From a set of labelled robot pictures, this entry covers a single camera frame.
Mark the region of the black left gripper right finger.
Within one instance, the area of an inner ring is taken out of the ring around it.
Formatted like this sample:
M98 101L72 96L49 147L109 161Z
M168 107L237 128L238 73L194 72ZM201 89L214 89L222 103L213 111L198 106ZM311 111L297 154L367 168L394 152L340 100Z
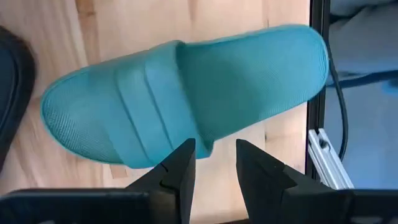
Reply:
M351 196L317 182L247 140L236 140L236 170L251 223L349 223Z

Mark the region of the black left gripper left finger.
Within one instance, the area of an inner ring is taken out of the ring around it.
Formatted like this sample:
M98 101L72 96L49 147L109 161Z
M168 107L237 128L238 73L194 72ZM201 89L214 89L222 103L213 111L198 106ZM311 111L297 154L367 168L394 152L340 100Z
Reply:
M133 223L188 223L195 186L195 140L187 139L162 162L126 188Z

